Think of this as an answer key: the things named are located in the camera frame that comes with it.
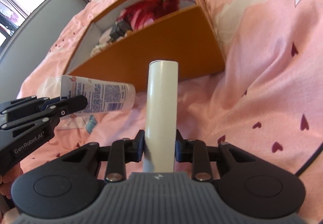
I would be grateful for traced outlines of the person's left hand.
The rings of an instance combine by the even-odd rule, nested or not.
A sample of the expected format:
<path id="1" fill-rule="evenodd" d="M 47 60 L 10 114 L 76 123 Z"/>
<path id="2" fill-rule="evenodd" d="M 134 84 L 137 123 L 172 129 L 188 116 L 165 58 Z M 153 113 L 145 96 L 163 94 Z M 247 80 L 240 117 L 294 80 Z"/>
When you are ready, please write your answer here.
<path id="1" fill-rule="evenodd" d="M 1 221 L 4 219 L 4 214 L 13 207 L 10 190 L 14 180 L 21 174 L 22 169 L 20 163 L 18 163 L 4 175 L 1 175 Z"/>

